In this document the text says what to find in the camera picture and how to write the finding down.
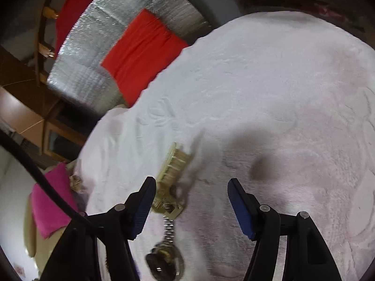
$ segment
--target yellow plastic clip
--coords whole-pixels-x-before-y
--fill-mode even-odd
[[[176,198],[171,195],[171,187],[177,182],[183,169],[189,162],[190,156],[177,148],[177,143],[173,143],[162,169],[156,178],[156,195],[152,203],[155,212],[175,219],[183,210]]]

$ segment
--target pink pillow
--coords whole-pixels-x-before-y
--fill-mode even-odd
[[[69,176],[65,164],[57,165],[53,170],[47,172],[45,177],[64,201],[75,211],[78,211],[77,203],[69,185]],[[34,185],[31,192],[31,205],[35,224],[44,239],[61,227],[67,226],[71,221],[71,218],[46,195],[38,184]]]

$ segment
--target folded red cloth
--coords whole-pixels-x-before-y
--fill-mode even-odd
[[[142,90],[188,45],[148,10],[129,24],[102,62],[131,107]]]
[[[66,36],[93,0],[65,0],[64,6],[56,19],[56,45],[59,52]]]

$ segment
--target silver foil sheet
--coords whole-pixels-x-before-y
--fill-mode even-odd
[[[208,23],[187,0],[93,0],[65,39],[48,86],[100,115],[123,103],[101,62],[144,8],[187,41],[208,29]]]

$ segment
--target bed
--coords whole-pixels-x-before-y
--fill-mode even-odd
[[[343,280],[375,256],[375,51],[344,30],[298,12],[256,13],[214,30],[144,90],[115,108],[83,147],[76,174],[87,213],[105,212],[156,177],[172,142],[192,161],[177,185],[184,211],[175,242],[183,280],[242,280],[254,244],[226,194],[232,177],[281,213],[305,210]],[[161,241],[151,212],[130,247],[141,280]],[[275,280],[280,280],[285,238]],[[105,250],[99,246],[103,280]]]

